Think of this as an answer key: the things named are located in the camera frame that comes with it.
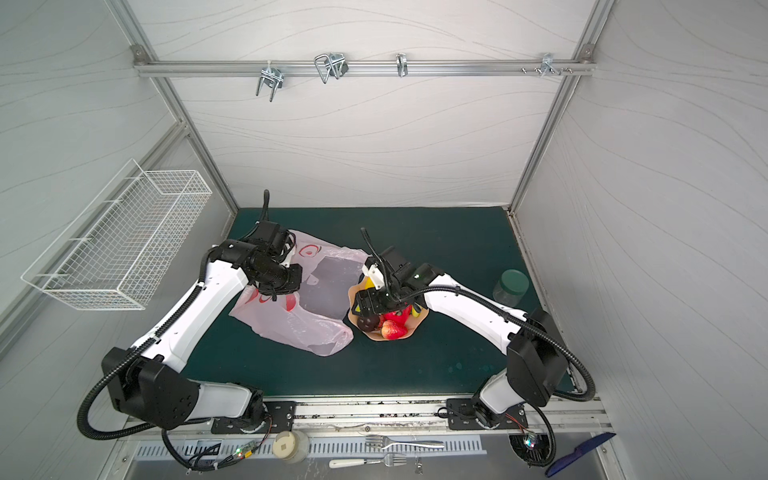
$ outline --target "wire basket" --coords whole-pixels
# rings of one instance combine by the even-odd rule
[[[143,310],[211,194],[196,170],[135,161],[110,184],[119,194],[101,200],[102,190],[22,275],[77,310]]]

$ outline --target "plastic bag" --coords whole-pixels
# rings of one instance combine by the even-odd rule
[[[368,254],[291,231],[296,234],[291,263],[303,269],[299,291],[273,302],[249,285],[230,315],[264,338],[318,356],[332,355],[352,341],[352,330],[342,318],[349,308],[347,292],[358,283]]]

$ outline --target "metal vent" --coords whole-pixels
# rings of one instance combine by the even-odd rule
[[[393,440],[409,440],[412,437],[393,436]],[[387,449],[387,452],[402,453],[408,457],[440,457],[452,455],[486,455],[482,448],[480,435],[430,435],[419,436],[419,440],[438,440],[445,443],[445,450],[429,450],[410,445],[394,445]],[[187,440],[173,442],[176,450],[183,457],[189,458],[195,453],[202,452],[204,449],[221,443],[221,449],[218,458],[224,458],[231,455],[235,449],[249,442],[250,439],[227,439],[227,440]],[[272,454],[273,439],[264,442],[261,449],[255,452],[251,458],[275,458]],[[339,458],[342,456],[352,456],[355,458],[381,458],[382,451],[366,447],[365,437],[323,437],[310,439],[310,453],[308,458]],[[205,459],[214,459],[212,455],[207,455]],[[170,460],[171,456],[165,449],[163,442],[159,440],[144,440],[140,443],[136,451],[135,459],[138,461],[147,460]]]

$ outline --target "silver fork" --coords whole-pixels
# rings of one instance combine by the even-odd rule
[[[406,456],[397,453],[388,453],[384,458],[378,460],[368,460],[367,458],[337,458],[328,462],[330,468],[354,467],[357,465],[371,465],[372,463],[383,463],[388,467],[399,467],[406,464]]]
[[[444,449],[445,448],[445,443],[436,442],[434,440],[400,442],[400,441],[392,440],[389,437],[386,437],[384,435],[371,435],[366,437],[366,446],[369,446],[372,449],[386,450],[393,445],[410,445],[414,447],[421,447],[423,449]]]

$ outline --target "blue comb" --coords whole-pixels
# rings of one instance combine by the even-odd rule
[[[554,461],[552,465],[550,465],[549,468],[547,468],[547,471],[545,475],[547,478],[553,476],[555,473],[561,471],[563,468],[569,466],[571,463],[576,462],[578,459],[583,457],[584,455],[588,454],[592,450],[595,450],[600,445],[603,445],[605,442],[611,439],[616,435],[615,433],[601,433],[600,435],[597,435],[595,437],[592,437],[591,439],[587,440],[586,442],[582,442],[579,446],[577,446],[573,453],[567,454],[565,457],[560,457],[557,460]]]

